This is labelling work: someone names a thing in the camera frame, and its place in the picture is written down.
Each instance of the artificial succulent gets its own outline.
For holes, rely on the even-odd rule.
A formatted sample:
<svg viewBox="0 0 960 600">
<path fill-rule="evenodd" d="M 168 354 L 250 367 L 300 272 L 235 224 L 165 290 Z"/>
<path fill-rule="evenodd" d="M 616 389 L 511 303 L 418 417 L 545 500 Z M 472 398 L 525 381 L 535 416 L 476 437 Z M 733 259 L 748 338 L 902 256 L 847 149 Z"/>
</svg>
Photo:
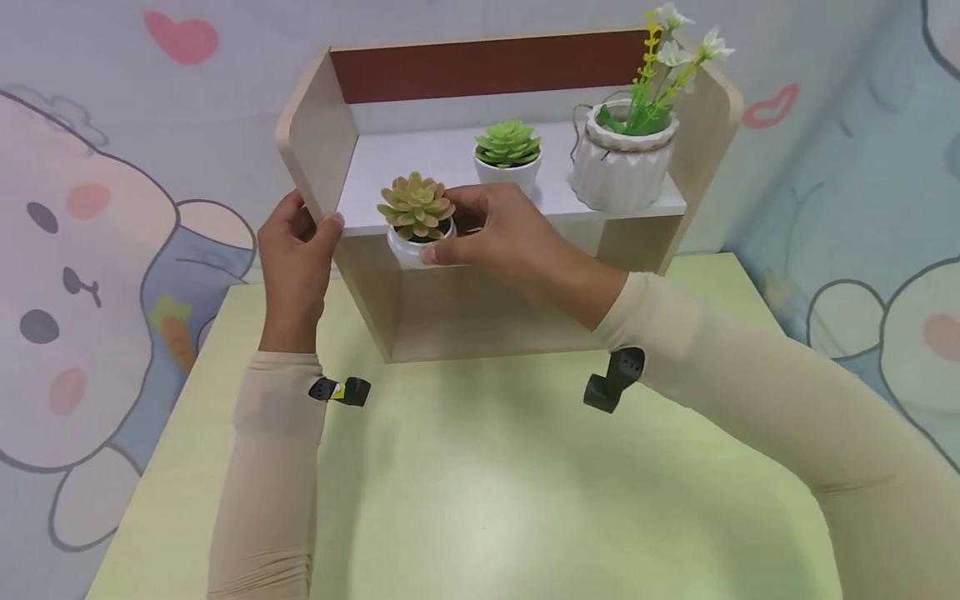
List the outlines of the artificial succulent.
<svg viewBox="0 0 960 600">
<path fill-rule="evenodd" d="M 519 121 L 487 127 L 487 134 L 476 138 L 476 157 L 500 169 L 529 164 L 540 155 L 540 138 L 531 137 L 533 132 Z"/>
<path fill-rule="evenodd" d="M 383 188 L 380 195 L 387 204 L 378 204 L 376 209 L 405 240 L 439 240 L 444 237 L 441 222 L 449 219 L 456 208 L 444 198 L 445 190 L 442 183 L 424 179 L 414 171 L 409 178 L 396 178 L 392 188 Z"/>
</svg>

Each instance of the white shelf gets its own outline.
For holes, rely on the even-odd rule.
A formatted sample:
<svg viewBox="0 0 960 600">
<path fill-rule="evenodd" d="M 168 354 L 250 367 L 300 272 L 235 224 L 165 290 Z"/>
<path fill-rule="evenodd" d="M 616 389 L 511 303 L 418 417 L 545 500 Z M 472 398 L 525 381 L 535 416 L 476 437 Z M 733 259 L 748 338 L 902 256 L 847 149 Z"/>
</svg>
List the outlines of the white shelf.
<svg viewBox="0 0 960 600">
<path fill-rule="evenodd" d="M 538 190 L 532 199 L 551 221 L 604 221 L 632 217 L 682 215 L 686 202 L 669 176 L 660 199 L 637 214 L 610 215 L 597 212 L 577 200 L 570 188 L 573 173 L 570 149 L 576 141 L 569 122 L 532 123 L 543 140 L 543 161 L 537 176 Z M 361 134 L 337 209 L 344 215 L 344 235 L 386 233 L 387 224 L 376 211 L 382 202 L 380 190 L 394 178 L 420 171 L 424 177 L 442 181 L 447 187 L 477 183 L 473 166 L 474 138 L 481 127 L 402 133 Z"/>
</svg>

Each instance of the table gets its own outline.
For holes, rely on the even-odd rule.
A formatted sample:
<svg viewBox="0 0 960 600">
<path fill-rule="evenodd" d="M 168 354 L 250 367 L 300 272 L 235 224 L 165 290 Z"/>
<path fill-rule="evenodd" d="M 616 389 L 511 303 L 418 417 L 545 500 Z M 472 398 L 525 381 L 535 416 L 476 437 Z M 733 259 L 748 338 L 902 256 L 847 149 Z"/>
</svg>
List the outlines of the table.
<svg viewBox="0 0 960 600">
<path fill-rule="evenodd" d="M 669 278 L 779 331 L 732 254 Z M 262 286 L 229 291 L 88 600 L 204 598 L 263 315 Z M 585 406 L 605 352 L 385 366 L 341 281 L 318 336 L 329 376 L 373 390 L 327 413 L 314 598 L 840 598 L 804 485 L 643 386 L 613 415 Z"/>
</svg>

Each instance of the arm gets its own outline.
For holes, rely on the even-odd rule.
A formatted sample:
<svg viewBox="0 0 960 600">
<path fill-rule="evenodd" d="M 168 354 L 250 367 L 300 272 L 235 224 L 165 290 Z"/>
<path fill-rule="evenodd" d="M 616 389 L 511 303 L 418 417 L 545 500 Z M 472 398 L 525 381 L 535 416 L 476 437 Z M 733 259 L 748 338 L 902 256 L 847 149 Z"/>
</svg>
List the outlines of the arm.
<svg viewBox="0 0 960 600">
<path fill-rule="evenodd" d="M 960 477 L 855 375 L 651 274 L 630 274 L 595 333 L 611 350 L 643 348 L 643 383 L 810 487 L 845 598 L 956 597 Z"/>
<path fill-rule="evenodd" d="M 342 229 L 338 214 L 315 225 L 293 192 L 257 234 L 267 316 L 233 415 L 207 598 L 309 598 L 326 402 L 307 392 L 323 376 L 317 322 Z"/>
<path fill-rule="evenodd" d="M 827 520 L 845 597 L 956 598 L 960 477 L 856 376 L 810 348 L 712 313 L 663 278 L 573 248 L 515 185 L 450 189 L 457 229 L 427 262 L 473 264 L 548 300 L 642 381 L 797 474 Z"/>
<path fill-rule="evenodd" d="M 316 354 L 258 352 L 247 367 L 213 530 L 208 598 L 309 597 L 326 402 L 306 391 L 322 375 Z"/>
</svg>

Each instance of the red lips drawing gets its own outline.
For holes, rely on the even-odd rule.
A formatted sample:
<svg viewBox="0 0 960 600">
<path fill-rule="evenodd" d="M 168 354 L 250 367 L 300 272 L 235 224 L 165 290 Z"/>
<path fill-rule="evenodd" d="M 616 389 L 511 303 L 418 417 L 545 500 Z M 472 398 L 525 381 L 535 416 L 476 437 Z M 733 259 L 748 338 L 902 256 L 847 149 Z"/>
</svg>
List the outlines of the red lips drawing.
<svg viewBox="0 0 960 600">
<path fill-rule="evenodd" d="M 217 30 L 203 19 L 178 23 L 162 12 L 146 11 L 143 24 L 156 45 L 179 64 L 200 64 L 220 45 Z"/>
<path fill-rule="evenodd" d="M 743 124 L 753 130 L 765 130 L 779 125 L 790 114 L 800 97 L 800 84 L 785 86 L 773 98 L 751 105 L 743 113 Z"/>
</svg>

